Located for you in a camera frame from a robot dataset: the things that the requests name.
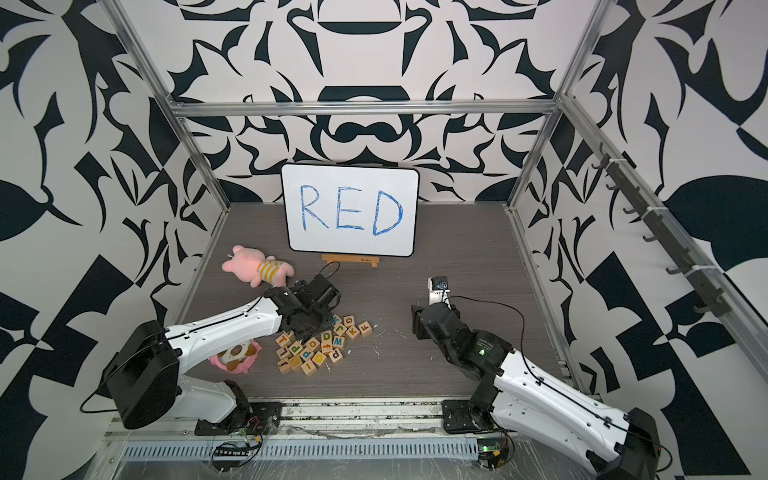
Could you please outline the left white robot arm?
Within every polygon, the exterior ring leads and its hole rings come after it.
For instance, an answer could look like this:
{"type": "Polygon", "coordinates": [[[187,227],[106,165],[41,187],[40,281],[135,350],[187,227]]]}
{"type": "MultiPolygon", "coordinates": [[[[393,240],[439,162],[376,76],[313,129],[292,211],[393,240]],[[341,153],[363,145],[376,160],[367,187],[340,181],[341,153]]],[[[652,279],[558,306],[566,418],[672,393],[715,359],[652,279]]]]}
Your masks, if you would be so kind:
{"type": "Polygon", "coordinates": [[[307,340],[334,324],[340,291],[322,274],[292,287],[273,287],[253,301],[187,324],[139,325],[104,368],[98,395],[113,400],[129,430],[160,419],[195,419],[224,432],[244,428],[251,404],[232,380],[210,382],[188,371],[251,340],[291,331],[307,340]]]}

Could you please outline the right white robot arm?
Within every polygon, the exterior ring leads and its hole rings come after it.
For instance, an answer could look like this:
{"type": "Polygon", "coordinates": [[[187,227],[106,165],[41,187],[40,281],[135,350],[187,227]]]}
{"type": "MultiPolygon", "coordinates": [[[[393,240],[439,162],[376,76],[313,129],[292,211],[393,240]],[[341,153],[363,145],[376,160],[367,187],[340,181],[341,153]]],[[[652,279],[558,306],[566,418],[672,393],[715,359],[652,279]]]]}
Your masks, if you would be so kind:
{"type": "Polygon", "coordinates": [[[521,350],[472,330],[447,303],[412,306],[412,331],[478,385],[467,402],[480,431],[514,431],[577,462],[598,479],[653,479],[661,446],[655,420],[601,403],[536,366],[521,350]]]}

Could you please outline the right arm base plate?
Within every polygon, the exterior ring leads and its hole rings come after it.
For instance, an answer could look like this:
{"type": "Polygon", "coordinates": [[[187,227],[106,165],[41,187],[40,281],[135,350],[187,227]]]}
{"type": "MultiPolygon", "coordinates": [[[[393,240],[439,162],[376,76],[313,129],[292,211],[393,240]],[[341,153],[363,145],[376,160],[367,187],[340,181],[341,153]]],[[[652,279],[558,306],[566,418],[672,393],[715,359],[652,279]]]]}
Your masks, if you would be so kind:
{"type": "Polygon", "coordinates": [[[442,428],[450,435],[486,434],[510,430],[500,426],[492,416],[493,405],[481,408],[469,400],[443,400],[442,428]]]}

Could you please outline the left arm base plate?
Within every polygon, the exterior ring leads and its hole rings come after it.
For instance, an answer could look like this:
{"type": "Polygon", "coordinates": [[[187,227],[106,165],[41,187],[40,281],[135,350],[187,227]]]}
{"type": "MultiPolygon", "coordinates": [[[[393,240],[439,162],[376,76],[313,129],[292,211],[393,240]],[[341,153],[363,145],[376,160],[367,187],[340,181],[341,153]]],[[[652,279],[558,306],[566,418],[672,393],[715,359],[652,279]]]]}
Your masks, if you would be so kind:
{"type": "Polygon", "coordinates": [[[219,423],[198,420],[194,435],[200,437],[245,433],[262,435],[276,430],[281,423],[282,402],[252,402],[249,407],[237,407],[219,423]]]}

